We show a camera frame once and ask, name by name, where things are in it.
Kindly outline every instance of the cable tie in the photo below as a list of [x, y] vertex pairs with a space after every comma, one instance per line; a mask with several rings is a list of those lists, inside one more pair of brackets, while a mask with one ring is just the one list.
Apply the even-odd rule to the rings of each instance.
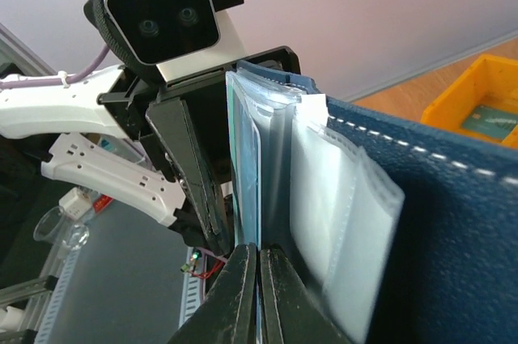
[[69, 88], [70, 87], [70, 84], [66, 81], [66, 79], [68, 78], [68, 74], [64, 70], [58, 71], [57, 72], [57, 76], [62, 81], [62, 84], [63, 84], [64, 88]]

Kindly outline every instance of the black mount bracket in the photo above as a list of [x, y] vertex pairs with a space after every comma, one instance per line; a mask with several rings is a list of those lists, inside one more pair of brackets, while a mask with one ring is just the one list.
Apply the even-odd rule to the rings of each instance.
[[[299, 59], [287, 47], [244, 57], [272, 69], [300, 73]], [[196, 216], [182, 216], [173, 230], [189, 230], [192, 245], [198, 232], [214, 253], [233, 246], [231, 220], [224, 210], [220, 185], [231, 180], [225, 73], [238, 61], [186, 76], [162, 87], [149, 86], [127, 68], [98, 102], [121, 128], [146, 149], [152, 163], [169, 181], [181, 180]]]

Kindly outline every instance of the white plastic part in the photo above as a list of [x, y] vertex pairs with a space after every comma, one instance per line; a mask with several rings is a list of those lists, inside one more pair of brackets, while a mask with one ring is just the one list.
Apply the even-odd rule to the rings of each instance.
[[61, 197], [59, 206], [63, 209], [63, 213], [66, 216], [77, 221], [91, 209], [91, 202], [87, 195], [79, 188], [72, 188]]
[[164, 80], [170, 82], [247, 57], [243, 42], [228, 13], [226, 11], [216, 12], [216, 22], [219, 27], [219, 42], [208, 49], [159, 63], [157, 67]]
[[50, 162], [41, 163], [41, 175], [94, 189], [133, 206], [165, 226], [173, 224], [174, 210], [183, 199], [178, 184], [111, 154], [81, 134], [62, 134], [49, 150]]
[[66, 73], [64, 70], [60, 70], [57, 72], [57, 76], [61, 79], [63, 87], [70, 87], [70, 84], [66, 81], [68, 73]]
[[23, 310], [8, 306], [0, 308], [0, 333], [15, 332], [18, 330], [23, 318]]
[[[4, 89], [0, 92], [0, 134], [18, 139], [35, 134], [89, 132], [127, 138], [106, 108], [97, 104], [99, 94], [110, 91], [121, 75], [119, 66], [110, 66], [69, 87]], [[4, 82], [16, 79], [18, 76], [9, 76]]]

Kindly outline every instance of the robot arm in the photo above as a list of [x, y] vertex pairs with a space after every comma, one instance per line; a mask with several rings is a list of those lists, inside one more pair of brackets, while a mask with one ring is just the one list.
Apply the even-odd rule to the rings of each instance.
[[175, 222], [180, 187], [161, 174], [132, 164], [77, 133], [60, 135], [49, 153], [52, 159], [41, 163], [42, 176], [97, 190], [166, 227]]
[[[100, 94], [109, 92], [124, 71], [110, 66], [69, 87], [13, 87], [0, 91], [0, 134], [19, 139], [35, 134], [88, 132], [127, 138], [103, 105]], [[2, 82], [19, 80], [11, 75]]]

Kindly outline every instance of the purple cable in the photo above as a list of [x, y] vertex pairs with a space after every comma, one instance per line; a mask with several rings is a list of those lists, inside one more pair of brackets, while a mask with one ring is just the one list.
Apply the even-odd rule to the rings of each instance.
[[216, 257], [215, 254], [208, 249], [201, 248], [201, 247], [196, 247], [196, 249], [199, 249], [202, 253], [205, 253], [206, 255], [209, 255], [210, 257], [213, 257], [214, 259], [218, 259], [219, 261], [222, 261], [223, 263], [227, 263], [228, 259], [226, 259], [225, 257]]
[[[85, 79], [92, 71], [99, 67], [100, 63], [104, 61], [108, 52], [110, 51], [107, 45], [104, 45], [100, 54], [96, 57], [96, 59], [83, 71], [80, 71], [77, 74], [72, 74], [66, 77], [67, 83], [78, 83]], [[54, 87], [57, 85], [62, 85], [63, 82], [61, 79], [25, 79], [20, 81], [0, 81], [0, 89], [10, 89], [12, 87], [22, 88], [22, 87]]]

